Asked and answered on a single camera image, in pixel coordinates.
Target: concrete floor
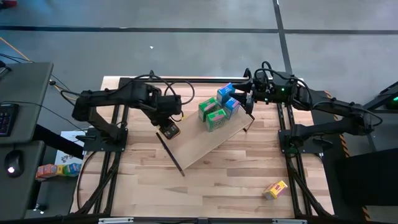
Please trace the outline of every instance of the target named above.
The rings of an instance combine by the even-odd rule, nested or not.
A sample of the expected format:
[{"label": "concrete floor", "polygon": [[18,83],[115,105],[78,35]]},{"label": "concrete floor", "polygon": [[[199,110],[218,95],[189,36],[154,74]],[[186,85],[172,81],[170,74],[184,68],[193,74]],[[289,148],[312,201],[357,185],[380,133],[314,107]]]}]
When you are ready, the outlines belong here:
[{"label": "concrete floor", "polygon": [[[395,0],[276,2],[285,29],[398,29]],[[0,11],[0,24],[278,28],[272,0],[19,0],[18,4]],[[157,75],[241,77],[246,67],[255,70],[268,60],[276,70],[285,70],[279,34],[0,31],[0,37],[31,60],[53,62],[53,74],[73,91],[98,89],[105,75],[140,75],[151,69]],[[397,81],[398,35],[287,34],[286,42],[296,76],[310,88],[329,90],[341,100],[367,102]],[[18,56],[2,43],[0,52]],[[72,113],[53,88],[44,105],[64,117]],[[39,123],[57,133],[74,129],[45,110]],[[352,139],[349,149],[361,153],[357,141],[364,140]],[[398,222],[395,207],[368,209],[372,220]]]}]

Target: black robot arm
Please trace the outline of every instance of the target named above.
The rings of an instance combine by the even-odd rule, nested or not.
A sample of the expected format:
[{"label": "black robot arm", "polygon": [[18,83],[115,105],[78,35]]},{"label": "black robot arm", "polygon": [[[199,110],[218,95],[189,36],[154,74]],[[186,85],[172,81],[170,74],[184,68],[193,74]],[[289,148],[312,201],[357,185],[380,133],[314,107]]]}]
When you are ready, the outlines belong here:
[{"label": "black robot arm", "polygon": [[144,82],[132,81],[116,90],[83,91],[79,94],[72,117],[89,122],[101,133],[105,141],[118,141],[122,131],[115,124],[109,124],[96,111],[97,106],[124,105],[140,109],[167,139],[173,138],[180,130],[170,119],[181,113],[181,96],[162,96],[161,89]]},{"label": "black robot arm", "polygon": [[372,121],[374,115],[362,105],[323,97],[292,74],[276,72],[271,66],[264,68],[265,63],[262,64],[262,68],[254,72],[253,77],[247,68],[244,77],[249,77],[248,81],[233,85],[243,93],[230,95],[241,102],[247,114],[252,113],[254,103],[263,101],[266,104],[280,103],[291,105],[298,110],[320,110],[343,117],[340,121],[313,126],[295,124],[285,137],[286,144],[300,147],[308,138],[324,134],[350,133],[362,136],[371,133],[374,127],[381,123],[380,119],[380,122],[374,124]]}]

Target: table leg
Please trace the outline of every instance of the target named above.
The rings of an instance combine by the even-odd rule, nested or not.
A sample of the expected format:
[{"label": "table leg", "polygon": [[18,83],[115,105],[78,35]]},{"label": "table leg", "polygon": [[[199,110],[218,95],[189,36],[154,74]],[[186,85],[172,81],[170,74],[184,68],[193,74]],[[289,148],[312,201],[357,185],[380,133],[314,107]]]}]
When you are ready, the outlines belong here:
[{"label": "table leg", "polygon": [[47,146],[61,150],[73,157],[83,159],[83,147],[59,136],[58,134],[53,133],[41,125],[36,124],[35,133],[32,140],[41,140]]},{"label": "table leg", "polygon": [[175,166],[177,167],[178,171],[180,171],[181,175],[183,177],[185,177],[184,171],[181,169],[180,164],[178,164],[178,162],[175,160],[172,152],[170,152],[169,147],[167,147],[166,143],[163,141],[162,137],[159,135],[159,133],[156,133],[156,136],[159,138],[160,142],[162,143],[164,149],[166,150],[167,154],[170,156],[170,158],[172,158]]}]

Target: blue box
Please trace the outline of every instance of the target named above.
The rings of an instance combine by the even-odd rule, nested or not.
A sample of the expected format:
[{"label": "blue box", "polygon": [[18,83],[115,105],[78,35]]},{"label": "blue box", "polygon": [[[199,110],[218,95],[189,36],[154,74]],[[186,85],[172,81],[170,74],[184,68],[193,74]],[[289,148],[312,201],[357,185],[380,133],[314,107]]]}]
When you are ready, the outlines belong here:
[{"label": "blue box", "polygon": [[217,90],[217,101],[220,103],[221,106],[224,106],[224,104],[231,98],[229,96],[229,93],[234,92],[235,89],[232,87],[232,83],[228,83],[223,88]]},{"label": "blue box", "polygon": [[232,115],[234,115],[239,107],[240,107],[240,102],[238,100],[235,100],[234,98],[230,98],[226,103],[224,107],[224,111],[226,113],[226,119],[231,119]]}]

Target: green box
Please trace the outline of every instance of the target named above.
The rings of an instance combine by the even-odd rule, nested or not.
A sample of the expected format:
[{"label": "green box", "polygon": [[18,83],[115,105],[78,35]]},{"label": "green box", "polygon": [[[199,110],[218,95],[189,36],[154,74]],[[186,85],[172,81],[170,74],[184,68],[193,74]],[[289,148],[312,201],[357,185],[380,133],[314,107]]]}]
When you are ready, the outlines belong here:
[{"label": "green box", "polygon": [[212,112],[206,117],[206,127],[209,132],[224,126],[226,121],[226,113],[223,109]]},{"label": "green box", "polygon": [[211,97],[210,99],[202,103],[199,103],[199,110],[198,110],[199,118],[203,122],[205,122],[206,116],[211,112],[216,111],[218,108],[219,108],[218,102],[214,97]]}]

